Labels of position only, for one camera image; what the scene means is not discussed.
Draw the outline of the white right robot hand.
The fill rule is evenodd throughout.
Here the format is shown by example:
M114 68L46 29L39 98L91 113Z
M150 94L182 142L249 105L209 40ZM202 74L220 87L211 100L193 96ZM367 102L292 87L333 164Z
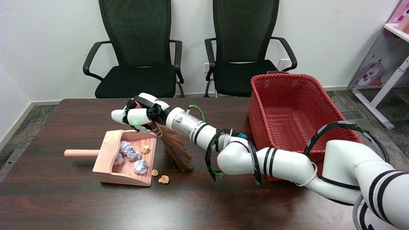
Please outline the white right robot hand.
M157 124L165 124L172 108L164 101L147 93L139 93L127 101L126 106L111 112L111 118L128 124L137 132L159 133Z

